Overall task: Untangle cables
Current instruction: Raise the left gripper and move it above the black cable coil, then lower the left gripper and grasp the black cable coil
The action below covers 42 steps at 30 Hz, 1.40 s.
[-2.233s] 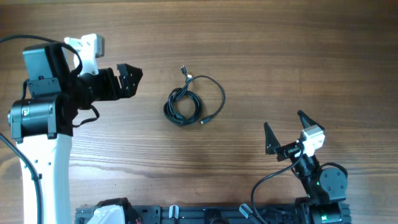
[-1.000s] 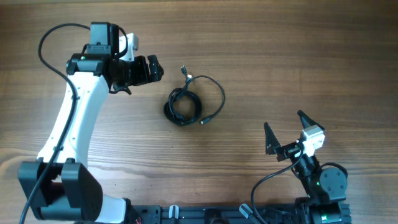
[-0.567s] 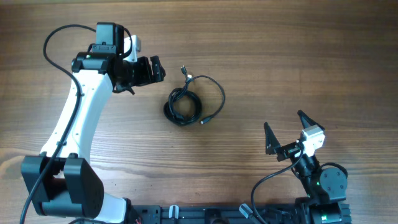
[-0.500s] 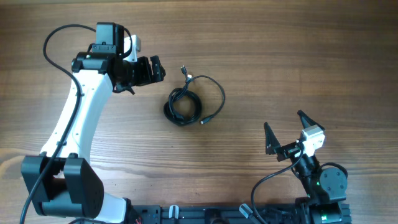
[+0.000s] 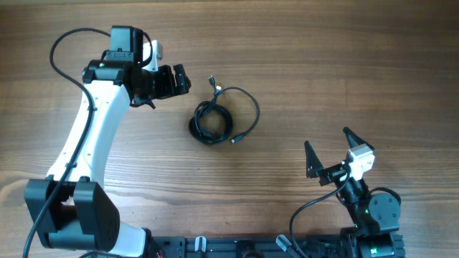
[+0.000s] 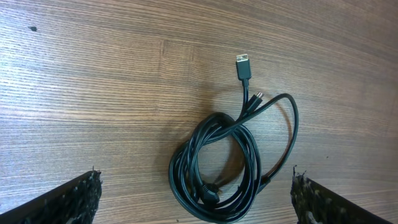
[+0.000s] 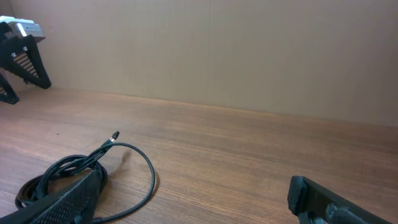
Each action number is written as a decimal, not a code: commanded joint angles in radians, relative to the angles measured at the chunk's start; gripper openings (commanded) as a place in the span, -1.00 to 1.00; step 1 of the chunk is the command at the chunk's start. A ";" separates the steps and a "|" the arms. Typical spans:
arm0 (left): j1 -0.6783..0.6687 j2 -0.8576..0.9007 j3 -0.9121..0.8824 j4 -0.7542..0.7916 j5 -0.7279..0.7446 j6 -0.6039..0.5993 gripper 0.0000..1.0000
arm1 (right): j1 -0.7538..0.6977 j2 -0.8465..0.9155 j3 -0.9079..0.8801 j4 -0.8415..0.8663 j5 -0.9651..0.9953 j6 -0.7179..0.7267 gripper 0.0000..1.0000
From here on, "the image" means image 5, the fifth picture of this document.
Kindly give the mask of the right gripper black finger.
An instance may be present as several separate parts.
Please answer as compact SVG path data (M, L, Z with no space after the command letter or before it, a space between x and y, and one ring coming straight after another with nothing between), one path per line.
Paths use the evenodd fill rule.
M368 146L372 151L374 150L374 146L360 138L355 132L353 132L349 127L344 127L343 132L346 136L348 144L351 148L357 147L359 145L365 144Z
M306 176L308 178L317 178L322 174L323 164L308 140L304 143L304 147L306 152Z

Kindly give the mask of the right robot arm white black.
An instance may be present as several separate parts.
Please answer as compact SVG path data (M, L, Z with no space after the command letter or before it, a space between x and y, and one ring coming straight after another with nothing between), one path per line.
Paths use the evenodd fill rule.
M364 174L372 169L374 147L350 128L343 129L349 144L346 158L324 167L311 143L304 143L306 176L318 178L321 186L333 184L333 195L346 208L354 225L335 236L317 236L302 244L312 257L403 257L399 230L402 200L392 189L369 189Z

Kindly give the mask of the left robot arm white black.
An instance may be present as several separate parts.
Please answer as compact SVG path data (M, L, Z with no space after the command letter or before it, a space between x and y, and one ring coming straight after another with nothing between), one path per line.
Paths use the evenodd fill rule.
M33 221L28 240L88 257L164 257L150 230L121 221L104 189L105 166L129 108L187 94L191 83L181 64L158 66L161 45L143 30L114 26L108 36L110 47L77 82L82 99L62 152L24 190Z

